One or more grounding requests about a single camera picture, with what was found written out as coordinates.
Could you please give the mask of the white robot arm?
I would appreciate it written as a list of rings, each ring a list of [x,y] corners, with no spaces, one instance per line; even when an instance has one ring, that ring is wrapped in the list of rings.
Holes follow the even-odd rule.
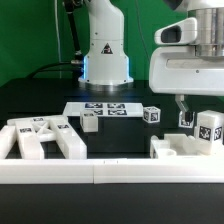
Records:
[[[187,18],[157,30],[149,86],[168,93],[182,112],[186,95],[224,96],[224,0],[163,0]],[[90,21],[90,50],[84,57],[82,86],[113,91],[129,85],[124,53],[124,16],[110,0],[84,0]]]

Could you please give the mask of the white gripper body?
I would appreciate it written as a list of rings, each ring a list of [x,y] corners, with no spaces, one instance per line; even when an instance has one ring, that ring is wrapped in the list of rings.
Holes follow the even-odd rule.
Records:
[[[224,96],[224,59],[196,57],[190,46],[157,48],[149,86],[155,93]]]

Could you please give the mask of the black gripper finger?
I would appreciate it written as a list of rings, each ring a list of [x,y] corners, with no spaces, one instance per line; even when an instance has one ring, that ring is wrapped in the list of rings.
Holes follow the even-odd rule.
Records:
[[[183,120],[186,122],[192,122],[193,121],[193,112],[189,109],[189,107],[185,101],[185,96],[182,94],[176,94],[175,102],[176,102],[177,106],[179,107],[180,111],[182,112]]]

